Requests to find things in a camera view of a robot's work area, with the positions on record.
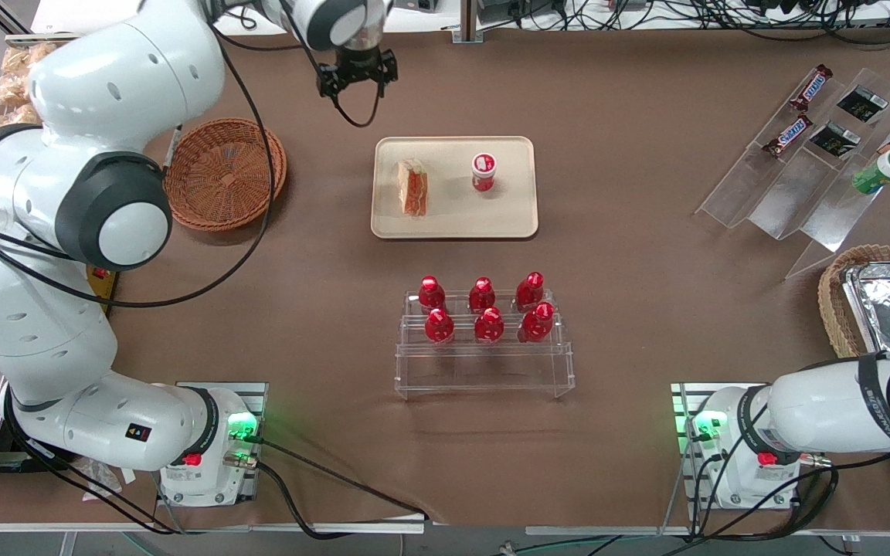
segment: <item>red emergency button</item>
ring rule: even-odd
[[[778,456],[771,452],[762,452],[757,454],[757,463],[762,465],[774,465],[778,463]]]

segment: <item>red bottle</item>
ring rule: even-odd
[[[534,309],[545,296],[545,277],[540,272],[532,272],[517,286],[515,302],[517,313],[527,313]]]
[[[487,307],[497,303],[497,294],[494,292],[494,283],[490,278],[477,279],[476,285],[469,291],[469,311],[473,314],[482,314]]]
[[[552,331],[552,325],[555,323],[554,316],[555,308],[551,303],[548,303],[547,300],[538,303],[534,310],[524,314],[524,320],[517,328],[517,339],[521,342],[543,341]]]
[[[431,340],[431,344],[448,344],[452,341],[455,332],[455,323],[445,310],[432,309],[428,318],[424,321],[424,335]]]
[[[496,307],[487,307],[473,325],[477,344],[496,344],[504,335],[504,318]]]
[[[432,309],[445,310],[445,290],[434,276],[425,276],[421,280],[421,289],[417,291],[417,300],[425,314]]]

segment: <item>green bottle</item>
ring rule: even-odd
[[[851,184],[861,193],[876,193],[885,184],[890,183],[890,151],[878,156],[867,168],[854,174]]]

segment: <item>bottle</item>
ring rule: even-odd
[[[490,191],[494,187],[494,174],[497,173],[497,158],[481,152],[473,157],[473,188],[477,191]]]
[[[496,307],[487,307],[473,324],[477,344],[496,344],[504,335],[504,318]]]
[[[421,288],[417,290],[417,300],[421,310],[428,314],[432,309],[445,310],[445,290],[434,276],[425,276],[421,280]]]
[[[527,313],[534,309],[545,296],[545,277],[540,272],[532,272],[517,286],[515,303],[517,313]]]
[[[555,308],[551,303],[548,303],[547,300],[538,303],[534,310],[524,314],[524,320],[517,328],[517,339],[521,342],[543,341],[552,331],[552,325],[555,323],[554,316]]]
[[[473,289],[469,291],[469,312],[482,314],[487,307],[497,303],[497,293],[494,292],[494,283],[485,276],[477,278]]]
[[[442,309],[432,309],[428,318],[424,320],[424,335],[431,340],[431,344],[449,344],[455,332],[455,323],[452,317]]]
[[[872,194],[890,183],[890,151],[880,154],[877,161],[854,174],[851,185],[861,193]]]

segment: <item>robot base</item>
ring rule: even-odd
[[[724,510],[748,510],[755,506],[763,497],[773,492],[781,483],[794,479],[799,474],[799,462],[789,465],[760,465],[757,454],[749,448],[745,442],[738,444],[734,450],[734,444],[741,437],[742,430],[738,424],[738,408],[744,398],[744,388],[721,388],[716,391],[703,404],[699,414],[688,422],[689,439],[702,434],[709,434],[710,440],[696,441],[693,444],[692,472],[699,471],[704,460],[719,456],[719,461],[714,461],[706,466],[703,473],[708,479],[709,490],[700,493],[700,497],[708,499],[710,493],[715,493],[714,507]],[[753,405],[761,405],[766,402],[766,391],[762,395],[756,395]],[[753,409],[750,415],[757,415],[759,408]],[[762,420],[756,423],[762,426]],[[726,454],[731,454],[730,463],[722,477],[718,477]],[[774,497],[770,497],[763,503],[763,510],[789,510],[794,488],[781,490]]]
[[[169,465],[160,470],[160,488],[174,506],[232,506],[243,488],[246,467],[226,465],[225,458],[230,455],[233,461],[248,461],[251,444],[230,434],[244,432],[246,427],[256,432],[256,418],[236,392],[228,388],[208,388],[208,392],[219,407],[219,427],[211,446],[197,465]]]

